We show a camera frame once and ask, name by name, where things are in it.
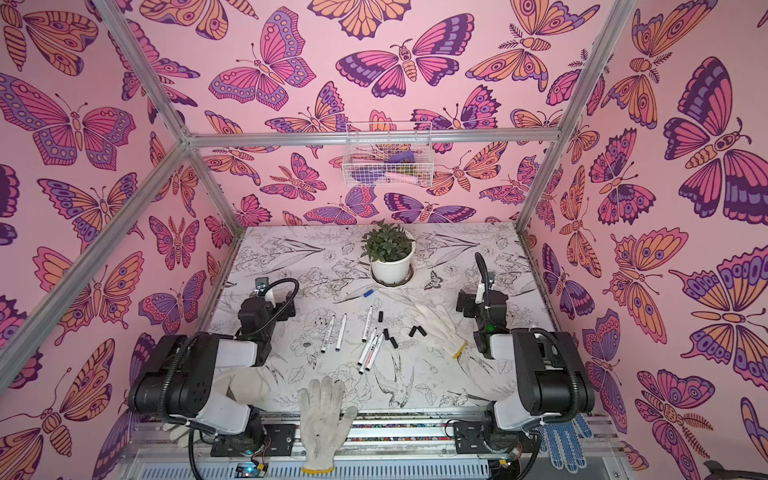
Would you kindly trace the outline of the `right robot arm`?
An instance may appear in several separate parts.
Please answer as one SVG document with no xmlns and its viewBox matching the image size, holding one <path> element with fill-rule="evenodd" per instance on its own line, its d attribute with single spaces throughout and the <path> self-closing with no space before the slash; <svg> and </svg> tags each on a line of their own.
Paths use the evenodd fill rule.
<svg viewBox="0 0 768 480">
<path fill-rule="evenodd" d="M 456 311 L 475 321 L 476 349 L 487 360 L 509 362 L 515 391 L 492 400 L 479 421 L 452 424 L 459 454 L 522 452 L 535 428 L 589 413 L 595 392 L 571 336 L 538 327 L 509 328 L 508 296 L 496 291 L 457 296 Z"/>
</svg>

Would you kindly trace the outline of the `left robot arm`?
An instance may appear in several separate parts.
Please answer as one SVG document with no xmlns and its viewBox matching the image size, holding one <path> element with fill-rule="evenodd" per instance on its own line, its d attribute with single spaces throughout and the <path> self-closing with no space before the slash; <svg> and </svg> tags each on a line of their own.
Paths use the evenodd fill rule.
<svg viewBox="0 0 768 480">
<path fill-rule="evenodd" d="M 266 422 L 271 387 L 262 368 L 276 324 L 295 313 L 292 299 L 257 294 L 241 304 L 235 336 L 163 336 L 132 382 L 129 409 L 200 434 L 213 457 L 290 455 L 296 429 Z"/>
</svg>

